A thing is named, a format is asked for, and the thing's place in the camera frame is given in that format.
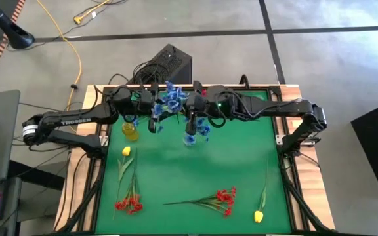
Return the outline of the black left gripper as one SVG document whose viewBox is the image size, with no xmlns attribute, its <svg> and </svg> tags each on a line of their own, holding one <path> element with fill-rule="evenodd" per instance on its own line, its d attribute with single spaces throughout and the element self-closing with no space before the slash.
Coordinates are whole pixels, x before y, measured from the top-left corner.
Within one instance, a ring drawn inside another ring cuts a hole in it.
<svg viewBox="0 0 378 236">
<path fill-rule="evenodd" d="M 149 89 L 138 91 L 136 114 L 151 115 L 158 96 L 159 84 L 157 82 L 151 83 Z M 148 130 L 153 134 L 157 132 L 157 123 L 157 118 L 150 118 L 148 121 Z"/>
</svg>

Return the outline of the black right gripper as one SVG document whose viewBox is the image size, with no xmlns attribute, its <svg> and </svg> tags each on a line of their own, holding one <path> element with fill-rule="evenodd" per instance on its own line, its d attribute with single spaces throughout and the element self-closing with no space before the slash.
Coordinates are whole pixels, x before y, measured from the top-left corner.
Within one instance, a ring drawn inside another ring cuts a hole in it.
<svg viewBox="0 0 378 236">
<path fill-rule="evenodd" d="M 193 82 L 194 92 L 189 92 L 186 99 L 186 123 L 185 131 L 188 135 L 194 136 L 196 134 L 196 116 L 199 117 L 216 117 L 216 107 L 213 104 L 213 95 L 215 88 L 207 88 L 207 96 L 201 95 L 203 85 L 200 81 Z"/>
</svg>

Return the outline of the yellow tulip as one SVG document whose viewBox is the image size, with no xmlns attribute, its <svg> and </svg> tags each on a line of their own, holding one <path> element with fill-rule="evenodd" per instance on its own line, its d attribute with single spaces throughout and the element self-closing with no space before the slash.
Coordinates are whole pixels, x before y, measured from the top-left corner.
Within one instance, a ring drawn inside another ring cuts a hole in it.
<svg viewBox="0 0 378 236">
<path fill-rule="evenodd" d="M 117 193 L 116 193 L 116 202 L 115 202 L 115 209 L 116 210 L 124 210 L 126 209 L 127 205 L 129 204 L 129 200 L 127 197 L 125 197 L 124 200 L 119 200 L 119 190 L 120 190 L 120 185 L 121 181 L 124 177 L 124 174 L 129 167 L 129 165 L 133 162 L 133 158 L 131 157 L 129 160 L 127 158 L 131 155 L 131 147 L 126 146 L 123 148 L 122 152 L 122 158 L 119 158 L 117 160 L 118 164 L 118 180 L 117 180 Z"/>
<path fill-rule="evenodd" d="M 259 201 L 259 207 L 254 212 L 254 221 L 255 223 L 261 223 L 264 218 L 264 208 L 266 206 L 266 190 L 267 190 L 267 183 L 268 183 L 268 169 L 269 169 L 269 157 L 266 159 L 266 169 L 264 175 L 264 187 L 261 192 L 261 198 Z"/>
</svg>

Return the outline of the yellow glass vase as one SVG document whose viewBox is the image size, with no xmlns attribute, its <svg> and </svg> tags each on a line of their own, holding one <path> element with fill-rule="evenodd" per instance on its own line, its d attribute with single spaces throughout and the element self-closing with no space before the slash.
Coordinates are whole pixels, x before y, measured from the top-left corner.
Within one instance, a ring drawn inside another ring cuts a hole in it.
<svg viewBox="0 0 378 236">
<path fill-rule="evenodd" d="M 121 130 L 126 139 L 128 139 L 129 141 L 134 142 L 138 140 L 138 130 L 133 123 L 123 123 Z"/>
</svg>

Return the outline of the clear ribbed glass vase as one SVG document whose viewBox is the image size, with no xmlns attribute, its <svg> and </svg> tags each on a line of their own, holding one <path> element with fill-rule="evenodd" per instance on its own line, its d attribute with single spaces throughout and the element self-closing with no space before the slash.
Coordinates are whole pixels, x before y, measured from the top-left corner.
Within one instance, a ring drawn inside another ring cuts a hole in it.
<svg viewBox="0 0 378 236">
<path fill-rule="evenodd" d="M 193 146 L 196 143 L 196 136 L 185 132 L 183 136 L 183 143 L 186 146 Z"/>
</svg>

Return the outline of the black computer tower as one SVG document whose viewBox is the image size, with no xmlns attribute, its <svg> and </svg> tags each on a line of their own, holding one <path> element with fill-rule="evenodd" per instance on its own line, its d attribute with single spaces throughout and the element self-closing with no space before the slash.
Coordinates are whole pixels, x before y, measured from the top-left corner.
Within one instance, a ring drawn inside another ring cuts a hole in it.
<svg viewBox="0 0 378 236">
<path fill-rule="evenodd" d="M 192 57 L 171 44 L 163 47 L 151 60 L 137 65 L 128 84 L 149 85 L 192 83 Z"/>
</svg>

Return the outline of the black curved clamp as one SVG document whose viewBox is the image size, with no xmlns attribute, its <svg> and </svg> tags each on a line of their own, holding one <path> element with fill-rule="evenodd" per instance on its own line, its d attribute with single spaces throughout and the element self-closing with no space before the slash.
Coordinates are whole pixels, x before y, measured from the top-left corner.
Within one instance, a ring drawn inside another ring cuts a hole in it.
<svg viewBox="0 0 378 236">
<path fill-rule="evenodd" d="M 241 76 L 241 79 L 240 79 L 240 82 L 239 82 L 240 85 L 243 85 L 245 89 L 249 90 L 251 88 L 250 86 L 250 82 L 249 82 L 249 79 L 247 78 L 247 76 L 245 74 L 243 74 Z"/>
</svg>

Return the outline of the black floor stand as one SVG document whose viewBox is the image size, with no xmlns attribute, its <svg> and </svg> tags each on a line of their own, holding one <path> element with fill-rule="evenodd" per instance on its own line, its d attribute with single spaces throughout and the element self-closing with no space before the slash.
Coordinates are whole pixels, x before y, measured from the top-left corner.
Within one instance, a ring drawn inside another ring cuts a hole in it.
<svg viewBox="0 0 378 236">
<path fill-rule="evenodd" d="M 14 49 L 26 49 L 35 42 L 35 37 L 14 23 L 1 8 L 0 29 Z"/>
</svg>

